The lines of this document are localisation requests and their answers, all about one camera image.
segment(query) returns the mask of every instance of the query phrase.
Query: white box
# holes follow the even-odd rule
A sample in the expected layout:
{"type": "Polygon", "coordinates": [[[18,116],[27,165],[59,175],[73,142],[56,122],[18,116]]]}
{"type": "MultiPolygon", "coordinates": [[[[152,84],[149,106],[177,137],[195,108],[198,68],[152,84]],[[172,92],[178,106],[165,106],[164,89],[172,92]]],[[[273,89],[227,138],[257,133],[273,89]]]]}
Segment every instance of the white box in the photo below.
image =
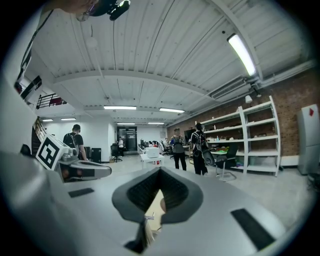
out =
{"type": "Polygon", "coordinates": [[[146,147],[146,155],[148,158],[157,158],[159,156],[159,148],[158,147],[146,147]]]}
{"type": "Polygon", "coordinates": [[[70,147],[64,144],[61,140],[55,136],[47,134],[35,157],[47,170],[54,171],[58,160],[61,159],[64,153],[68,153],[69,149],[70,147]]]}

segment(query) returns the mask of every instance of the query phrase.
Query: door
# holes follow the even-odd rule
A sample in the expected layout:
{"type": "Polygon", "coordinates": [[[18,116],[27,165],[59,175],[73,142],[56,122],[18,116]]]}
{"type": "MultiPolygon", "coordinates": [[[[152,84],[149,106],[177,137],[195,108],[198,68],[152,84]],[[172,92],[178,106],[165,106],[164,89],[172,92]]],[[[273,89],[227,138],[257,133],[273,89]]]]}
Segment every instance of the door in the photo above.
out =
{"type": "Polygon", "coordinates": [[[127,151],[137,151],[137,127],[118,127],[117,141],[122,138],[124,147],[127,151]]]}

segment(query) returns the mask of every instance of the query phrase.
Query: cable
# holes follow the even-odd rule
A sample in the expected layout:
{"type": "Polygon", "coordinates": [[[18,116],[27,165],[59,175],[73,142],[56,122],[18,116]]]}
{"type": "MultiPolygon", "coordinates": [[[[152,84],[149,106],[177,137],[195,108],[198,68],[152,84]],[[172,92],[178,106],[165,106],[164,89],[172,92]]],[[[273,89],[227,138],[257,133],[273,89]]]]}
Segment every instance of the cable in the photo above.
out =
{"type": "Polygon", "coordinates": [[[29,49],[31,47],[31,44],[33,43],[37,33],[40,31],[40,29],[42,29],[42,27],[45,25],[45,23],[47,22],[47,20],[49,19],[50,15],[54,12],[54,10],[51,10],[50,13],[48,14],[48,16],[45,18],[44,22],[41,24],[41,26],[34,32],[32,38],[31,38],[31,41],[29,42],[25,52],[24,52],[24,55],[23,55],[23,58],[22,58],[22,62],[21,62],[21,68],[23,67],[24,63],[25,63],[25,57],[27,55],[27,52],[29,52],[29,49]]]}

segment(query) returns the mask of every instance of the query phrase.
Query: black pants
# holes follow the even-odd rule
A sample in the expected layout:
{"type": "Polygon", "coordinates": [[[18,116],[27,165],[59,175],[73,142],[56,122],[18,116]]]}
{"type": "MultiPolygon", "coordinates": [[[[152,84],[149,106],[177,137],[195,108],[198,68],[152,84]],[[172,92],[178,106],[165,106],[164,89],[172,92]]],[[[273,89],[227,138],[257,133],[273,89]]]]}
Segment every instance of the black pants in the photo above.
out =
{"type": "Polygon", "coordinates": [[[205,173],[208,172],[205,164],[205,160],[202,157],[202,153],[200,153],[198,156],[195,156],[195,154],[193,154],[193,165],[194,165],[195,174],[201,175],[201,171],[202,171],[202,175],[204,175],[205,173]]]}
{"type": "Polygon", "coordinates": [[[179,169],[179,159],[181,160],[182,169],[184,171],[187,170],[187,164],[186,164],[186,156],[185,153],[173,153],[175,168],[179,169]]]}
{"type": "Polygon", "coordinates": [[[120,156],[124,157],[124,147],[119,147],[120,156]]]}

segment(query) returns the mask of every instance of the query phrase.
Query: white refrigerator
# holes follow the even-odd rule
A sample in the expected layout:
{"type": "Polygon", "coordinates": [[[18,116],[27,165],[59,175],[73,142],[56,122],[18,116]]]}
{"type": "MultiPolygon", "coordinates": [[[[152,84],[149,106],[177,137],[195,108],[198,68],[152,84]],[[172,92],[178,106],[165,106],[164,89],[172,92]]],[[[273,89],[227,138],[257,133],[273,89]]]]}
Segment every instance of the white refrigerator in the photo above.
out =
{"type": "Polygon", "coordinates": [[[316,104],[301,108],[297,114],[299,129],[298,170],[302,175],[315,173],[320,159],[320,120],[316,104]]]}

